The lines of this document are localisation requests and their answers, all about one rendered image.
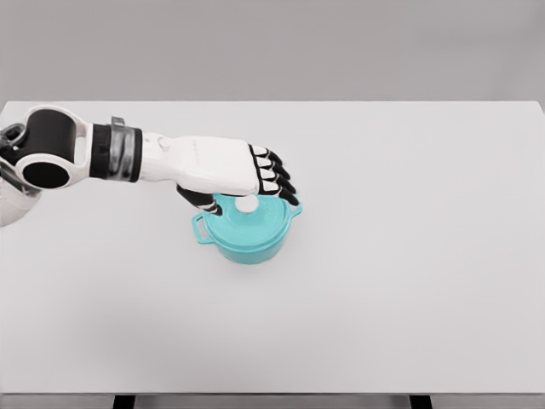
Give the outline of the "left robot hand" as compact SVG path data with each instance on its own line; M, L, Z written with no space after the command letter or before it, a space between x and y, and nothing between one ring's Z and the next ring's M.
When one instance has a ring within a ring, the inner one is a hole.
M297 206L296 189L282 159L266 147L239 139L184 136L174 139L177 192L212 215L223 213L217 194L281 198Z

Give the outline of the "teal pot lid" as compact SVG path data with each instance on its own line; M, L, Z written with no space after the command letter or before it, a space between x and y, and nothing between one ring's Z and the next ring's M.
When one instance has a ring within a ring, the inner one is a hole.
M236 198L216 194L222 214L203 211L192 219L192 227L199 244L214 244L223 249L253 252L284 241L295 216L302 206L292 206L275 196L257 195L257 206L243 212L236 206Z

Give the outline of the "teal pot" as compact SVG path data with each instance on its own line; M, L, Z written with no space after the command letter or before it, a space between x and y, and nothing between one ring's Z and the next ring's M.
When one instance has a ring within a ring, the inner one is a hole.
M192 219L192 229L201 245L215 245L228 260L258 264L275 257L287 238L292 220L302 206L282 199L263 199L252 212L242 212L235 202L219 198L220 216L201 212Z

